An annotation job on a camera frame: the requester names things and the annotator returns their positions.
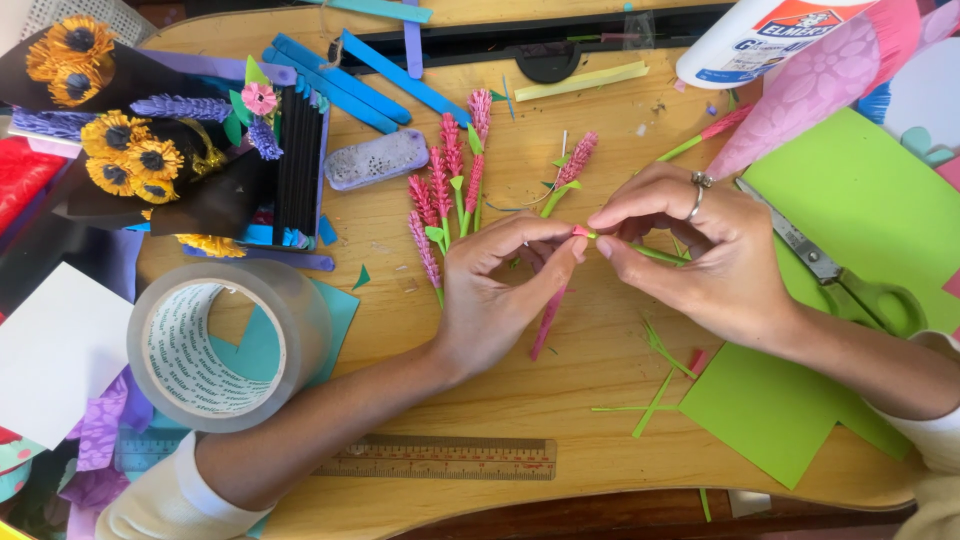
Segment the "eraser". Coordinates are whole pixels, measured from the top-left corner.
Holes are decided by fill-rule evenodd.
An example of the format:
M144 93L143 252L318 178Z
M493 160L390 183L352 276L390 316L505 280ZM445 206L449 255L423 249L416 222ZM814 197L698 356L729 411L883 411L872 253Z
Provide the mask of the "eraser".
M324 160L330 187L349 191L397 176L406 176L429 160L426 138L417 130L400 130L332 152Z

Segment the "hand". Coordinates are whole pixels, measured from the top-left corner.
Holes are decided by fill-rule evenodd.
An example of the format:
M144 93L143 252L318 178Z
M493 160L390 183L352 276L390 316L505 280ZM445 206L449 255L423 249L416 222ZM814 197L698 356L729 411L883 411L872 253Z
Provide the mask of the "hand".
M799 320L799 305L780 277L770 211L726 187L704 192L690 222L697 186L690 171L654 162L622 185L587 223L597 249L623 282L660 299L730 341L772 350ZM631 249L651 229L669 229L693 260L667 267Z
M566 287L587 248L587 239L571 237L572 231L571 224L524 210L453 242L444 269L444 315L432 348L441 362L452 364L454 378L492 367ZM511 287L489 277L517 256L534 265L537 275L530 281Z

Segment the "gold ribbon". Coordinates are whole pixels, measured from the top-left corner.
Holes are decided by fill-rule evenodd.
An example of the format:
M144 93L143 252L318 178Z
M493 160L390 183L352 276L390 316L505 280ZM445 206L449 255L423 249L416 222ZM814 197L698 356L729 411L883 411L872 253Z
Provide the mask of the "gold ribbon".
M219 148L213 146L213 141L210 140L210 135L206 133L204 126L193 118L178 118L178 120L193 128L193 131L197 132L197 135L204 140L204 146L206 147L205 158L201 158L196 152L190 157L193 172L197 173L197 176L190 182L196 182L211 172L224 168L224 165L227 164L227 156Z

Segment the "small pink paper flower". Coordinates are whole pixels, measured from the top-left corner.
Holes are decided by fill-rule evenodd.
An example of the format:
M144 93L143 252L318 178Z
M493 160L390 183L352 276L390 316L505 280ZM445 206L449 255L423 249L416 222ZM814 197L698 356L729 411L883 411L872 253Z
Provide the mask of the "small pink paper flower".
M240 97L247 109L258 116L269 114L276 107L276 94L270 85L250 83L243 87Z

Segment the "packing tape roll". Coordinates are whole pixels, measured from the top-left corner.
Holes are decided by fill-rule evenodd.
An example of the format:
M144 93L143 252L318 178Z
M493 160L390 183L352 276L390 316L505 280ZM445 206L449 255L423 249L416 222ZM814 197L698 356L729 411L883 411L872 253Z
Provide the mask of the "packing tape roll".
M225 288L247 295L274 323L280 362L273 380L240 377L213 352L206 323ZM147 287L133 307L127 351L137 385L160 412L194 430L225 433L277 412L323 365L330 339L324 297L293 267L200 262Z

